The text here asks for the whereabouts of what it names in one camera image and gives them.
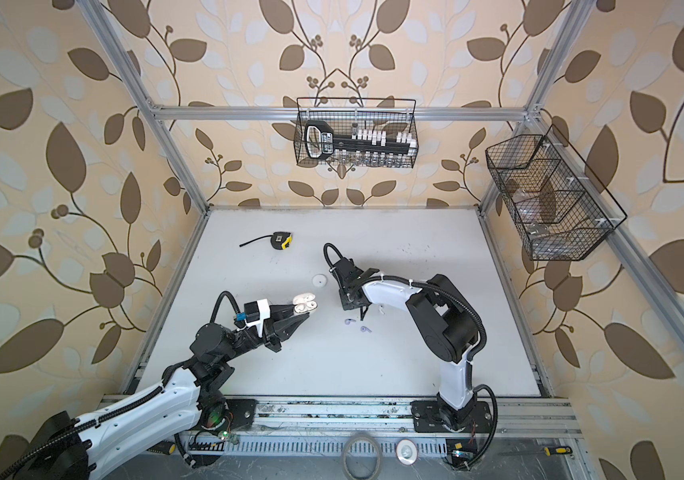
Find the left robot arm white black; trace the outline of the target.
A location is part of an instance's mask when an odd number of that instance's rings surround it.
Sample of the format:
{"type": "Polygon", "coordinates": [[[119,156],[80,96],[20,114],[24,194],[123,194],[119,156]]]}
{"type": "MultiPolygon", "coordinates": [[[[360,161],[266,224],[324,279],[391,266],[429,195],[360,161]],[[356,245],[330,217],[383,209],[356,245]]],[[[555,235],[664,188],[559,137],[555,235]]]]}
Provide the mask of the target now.
{"type": "Polygon", "coordinates": [[[0,479],[102,479],[154,445],[204,425],[224,401],[221,388],[234,373],[230,361],[260,347],[279,352],[317,307],[312,293],[288,304],[235,305],[234,328],[205,323],[191,357],[168,366],[157,383],[75,418],[62,411],[47,419],[0,479]]]}

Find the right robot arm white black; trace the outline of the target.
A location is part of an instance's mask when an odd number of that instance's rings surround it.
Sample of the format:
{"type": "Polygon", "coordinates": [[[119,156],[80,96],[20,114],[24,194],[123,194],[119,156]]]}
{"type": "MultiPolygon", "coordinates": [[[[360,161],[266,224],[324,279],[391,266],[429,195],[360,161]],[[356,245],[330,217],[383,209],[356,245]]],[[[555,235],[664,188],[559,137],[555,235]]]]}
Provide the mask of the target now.
{"type": "Polygon", "coordinates": [[[473,361],[488,342],[470,302],[443,274],[414,281],[374,268],[363,270],[330,242],[323,246],[323,255],[344,310],[357,310],[364,319],[371,306],[382,305],[411,315],[428,349],[442,361],[437,418],[450,431],[467,428],[481,390],[473,385],[473,361]]]}

